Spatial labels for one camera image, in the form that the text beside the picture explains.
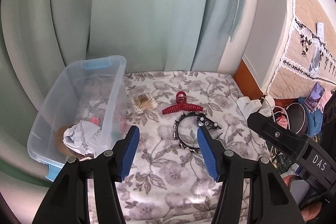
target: crumpled paper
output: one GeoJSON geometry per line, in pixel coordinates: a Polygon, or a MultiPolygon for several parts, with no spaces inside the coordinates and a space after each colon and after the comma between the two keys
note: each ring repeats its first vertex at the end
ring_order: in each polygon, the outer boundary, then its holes
{"type": "Polygon", "coordinates": [[[82,154],[96,154],[95,141],[98,139],[101,128],[92,122],[80,121],[65,130],[63,143],[71,150],[82,154]]]}

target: blue gripper pad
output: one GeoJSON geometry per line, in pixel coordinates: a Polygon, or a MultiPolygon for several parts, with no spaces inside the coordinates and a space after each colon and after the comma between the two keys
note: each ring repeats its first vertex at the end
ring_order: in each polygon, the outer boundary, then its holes
{"type": "Polygon", "coordinates": [[[209,175],[215,181],[218,181],[219,173],[217,170],[217,160],[201,128],[197,130],[197,140],[209,175]]]}
{"type": "Polygon", "coordinates": [[[140,140],[140,131],[138,127],[135,127],[132,137],[129,140],[125,152],[121,158],[121,168],[119,177],[122,180],[124,180],[124,178],[129,175],[134,160],[134,156],[138,148],[139,140],[140,140]]]}

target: quilted cover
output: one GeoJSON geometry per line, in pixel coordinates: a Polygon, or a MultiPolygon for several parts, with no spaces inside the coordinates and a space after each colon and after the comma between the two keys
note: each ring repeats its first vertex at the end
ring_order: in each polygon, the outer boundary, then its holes
{"type": "Polygon", "coordinates": [[[328,90],[336,87],[336,33],[318,0],[293,0],[293,18],[280,63],[268,85],[274,98],[307,97],[316,82],[328,90]],[[324,23],[323,43],[316,35],[324,23]]]}

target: blue cloth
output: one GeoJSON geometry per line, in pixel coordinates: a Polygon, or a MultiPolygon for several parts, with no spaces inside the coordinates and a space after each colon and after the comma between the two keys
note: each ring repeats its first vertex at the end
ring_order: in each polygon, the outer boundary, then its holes
{"type": "Polygon", "coordinates": [[[323,120],[323,113],[316,109],[314,112],[309,113],[306,109],[306,106],[303,104],[303,102],[306,100],[306,98],[299,98],[299,103],[303,106],[304,111],[306,113],[306,117],[308,117],[308,132],[307,135],[309,137],[313,137],[316,134],[320,133],[321,127],[322,127],[322,120],[323,120]]]}

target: plastic bin lid latch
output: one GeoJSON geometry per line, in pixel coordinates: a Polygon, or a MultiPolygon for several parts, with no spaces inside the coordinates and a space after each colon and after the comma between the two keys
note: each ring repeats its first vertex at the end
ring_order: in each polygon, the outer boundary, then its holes
{"type": "Polygon", "coordinates": [[[49,173],[45,176],[48,180],[54,181],[57,177],[58,173],[61,171],[61,168],[48,164],[49,165],[49,173]]]}
{"type": "Polygon", "coordinates": [[[82,68],[83,69],[86,69],[86,70],[90,70],[90,69],[104,69],[104,68],[108,68],[112,65],[111,61],[110,60],[90,60],[89,62],[88,61],[85,61],[81,64],[82,68]]]}

